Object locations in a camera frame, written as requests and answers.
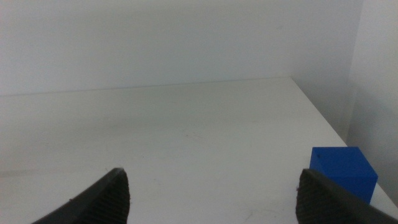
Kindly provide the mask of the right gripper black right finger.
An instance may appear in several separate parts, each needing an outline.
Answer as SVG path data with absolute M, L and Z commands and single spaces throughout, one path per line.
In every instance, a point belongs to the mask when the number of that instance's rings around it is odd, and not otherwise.
M 397 224 L 314 169 L 300 175 L 295 214 L 299 224 Z

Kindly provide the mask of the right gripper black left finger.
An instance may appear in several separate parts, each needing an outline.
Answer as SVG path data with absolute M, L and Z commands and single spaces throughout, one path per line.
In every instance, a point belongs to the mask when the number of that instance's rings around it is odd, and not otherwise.
M 126 224 L 130 210 L 127 174 L 113 168 L 100 180 L 34 224 Z

